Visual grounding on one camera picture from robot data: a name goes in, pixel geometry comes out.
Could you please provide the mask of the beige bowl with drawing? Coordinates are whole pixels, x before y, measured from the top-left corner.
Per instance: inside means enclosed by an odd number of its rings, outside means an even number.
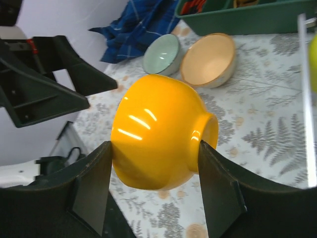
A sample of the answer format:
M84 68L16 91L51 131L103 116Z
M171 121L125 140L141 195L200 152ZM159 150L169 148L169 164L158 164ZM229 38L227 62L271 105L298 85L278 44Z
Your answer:
M186 52L181 66L182 80L194 88L216 88L232 77L236 67L236 48L231 36L209 34Z

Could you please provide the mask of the lime green bowl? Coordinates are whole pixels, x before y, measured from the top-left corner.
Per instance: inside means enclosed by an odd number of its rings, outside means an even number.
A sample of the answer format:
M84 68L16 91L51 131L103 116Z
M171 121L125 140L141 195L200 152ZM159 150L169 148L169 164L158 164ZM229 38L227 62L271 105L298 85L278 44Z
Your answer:
M314 93L317 92L317 35L310 42L309 50L309 70L311 89Z

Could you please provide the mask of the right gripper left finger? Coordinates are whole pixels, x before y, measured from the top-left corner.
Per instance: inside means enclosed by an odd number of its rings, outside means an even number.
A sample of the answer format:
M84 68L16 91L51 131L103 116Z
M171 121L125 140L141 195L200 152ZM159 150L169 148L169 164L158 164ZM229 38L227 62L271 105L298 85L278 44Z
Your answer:
M3 238L131 238L109 192L111 143L29 185L0 190Z

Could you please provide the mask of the yellow bowl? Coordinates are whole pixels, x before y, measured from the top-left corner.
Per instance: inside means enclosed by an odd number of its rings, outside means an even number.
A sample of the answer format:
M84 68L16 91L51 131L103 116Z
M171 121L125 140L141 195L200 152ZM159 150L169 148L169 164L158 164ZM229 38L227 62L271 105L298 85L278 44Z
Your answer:
M198 173L201 141L215 148L217 117L187 84L151 74L123 96L111 130L113 167L132 188L170 190Z

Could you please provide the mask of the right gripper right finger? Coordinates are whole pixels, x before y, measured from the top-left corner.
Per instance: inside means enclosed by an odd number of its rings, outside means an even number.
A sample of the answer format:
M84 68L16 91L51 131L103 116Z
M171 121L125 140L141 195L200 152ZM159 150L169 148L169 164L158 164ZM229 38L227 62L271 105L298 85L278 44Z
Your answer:
M201 192L211 238L315 238L317 189L263 178L201 141Z

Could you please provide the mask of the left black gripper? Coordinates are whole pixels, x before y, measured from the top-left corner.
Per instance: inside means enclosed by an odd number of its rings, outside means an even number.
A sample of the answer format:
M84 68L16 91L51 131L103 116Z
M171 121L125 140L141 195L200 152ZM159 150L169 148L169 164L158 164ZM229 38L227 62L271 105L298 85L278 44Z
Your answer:
M85 96L117 89L65 36L27 38L16 26L21 7L21 0L0 2L0 105L17 128L87 109ZM57 82L53 72L62 69L77 92Z

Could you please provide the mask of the pale green ribbed bowl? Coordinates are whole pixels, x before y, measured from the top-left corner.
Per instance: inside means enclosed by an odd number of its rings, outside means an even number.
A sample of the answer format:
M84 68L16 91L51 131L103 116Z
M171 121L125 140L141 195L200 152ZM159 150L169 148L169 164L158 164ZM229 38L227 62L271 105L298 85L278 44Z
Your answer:
M143 56L143 70L147 74L169 76L180 66L182 48L178 38L166 34L154 40Z

